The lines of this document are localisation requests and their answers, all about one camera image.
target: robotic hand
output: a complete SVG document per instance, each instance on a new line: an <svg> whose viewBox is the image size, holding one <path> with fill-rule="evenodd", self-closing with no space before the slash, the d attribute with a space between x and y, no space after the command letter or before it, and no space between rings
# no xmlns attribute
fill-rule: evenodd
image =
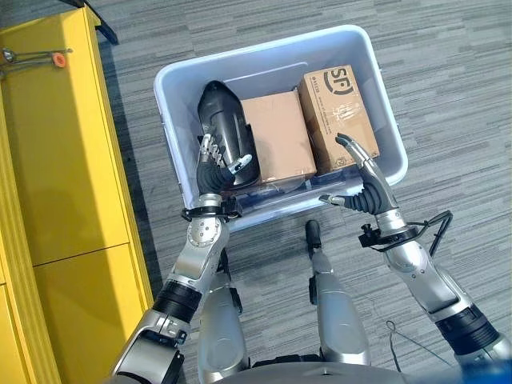
<svg viewBox="0 0 512 384"><path fill-rule="evenodd" d="M233 184L236 173L251 159L246 154L220 167L222 154L215 137L204 135L197 168L198 206L182 214L190 222L186 244L153 307L144 313L125 344L108 383L174 384L178 380L184 360L178 346L186 340L190 320L202 296L211 292L216 272L226 261L223 257L229 239L226 222L237 215L236 202L233 199L224 202L220 193ZM224 291L233 294L229 287L222 289L229 286L226 276L229 274L222 274L213 284L218 292L212 297L219 301L226 299Z"/></svg>
<svg viewBox="0 0 512 384"><path fill-rule="evenodd" d="M355 196L323 195L320 200L336 206L375 216L378 228L370 224L359 237L363 247L380 245L384 261L407 286L413 297L455 352L462 366L481 360L510 359L510 342L496 331L470 296L432 259L442 234L451 221L449 211L428 222L406 223L386 178L374 160L355 140L338 134L336 142L354 158L363 181L362 192ZM427 251L415 240L427 227L442 222L436 239ZM416 226L423 226L418 232Z"/></svg>

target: robot leg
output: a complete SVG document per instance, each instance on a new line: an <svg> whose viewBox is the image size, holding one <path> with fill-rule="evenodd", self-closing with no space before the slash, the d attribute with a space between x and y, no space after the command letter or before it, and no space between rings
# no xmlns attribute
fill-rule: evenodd
<svg viewBox="0 0 512 384"><path fill-rule="evenodd" d="M306 224L306 240L313 267L310 300L317 306L323 358L328 362L369 365L370 349L362 322L322 252L320 226L315 220Z"/></svg>
<svg viewBox="0 0 512 384"><path fill-rule="evenodd" d="M198 372L202 384L216 382L249 367L238 316L240 298L230 276L218 272L201 313Z"/></svg>

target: sf logo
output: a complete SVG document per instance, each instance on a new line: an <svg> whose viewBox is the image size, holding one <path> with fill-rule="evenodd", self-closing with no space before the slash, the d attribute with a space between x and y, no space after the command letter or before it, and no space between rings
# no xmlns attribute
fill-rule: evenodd
<svg viewBox="0 0 512 384"><path fill-rule="evenodd" d="M329 92L333 94L349 94L354 90L345 68L327 70L323 73L323 80Z"/></svg>

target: black cable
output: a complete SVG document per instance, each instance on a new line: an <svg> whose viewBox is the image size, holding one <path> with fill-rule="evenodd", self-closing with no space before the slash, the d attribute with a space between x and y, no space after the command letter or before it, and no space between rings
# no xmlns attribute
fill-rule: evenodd
<svg viewBox="0 0 512 384"><path fill-rule="evenodd" d="M429 350L426 346L423 346L422 344L420 344L419 342L416 342L415 340L413 340L412 338L409 338L408 336L405 336L404 334L400 333L397 331L397 327L396 325L394 324L393 321L391 320L388 320L386 321L386 326L388 327L388 329L390 330L390 348L391 348L391 353L393 355L393 360L394 360L394 364L395 366L397 367L397 371L398 372L402 372L402 370L400 369L400 365L398 364L398 358L397 358L397 355L396 353L394 352L394 347L393 347L393 334L399 334L400 336L402 336L405 340L408 340L410 342L412 342L413 344L417 345L417 346L420 346L421 348L423 348L424 350L426 350L427 352L429 352L430 354L432 354L433 356L435 356L436 358L438 358L439 360L441 360L442 362L444 362L445 364L447 364L448 366L452 366L447 360L445 360L444 358L442 358L441 356L439 356L438 354L436 354L435 352L433 352L432 350Z"/></svg>

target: black shoe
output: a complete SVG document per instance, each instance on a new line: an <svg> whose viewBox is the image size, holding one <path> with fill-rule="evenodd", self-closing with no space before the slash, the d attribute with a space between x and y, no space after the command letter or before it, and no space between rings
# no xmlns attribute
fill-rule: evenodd
<svg viewBox="0 0 512 384"><path fill-rule="evenodd" d="M306 223L306 242L307 249L310 252L310 257L314 248L322 247L322 241L320 240L320 225L316 220L309 220Z"/></svg>

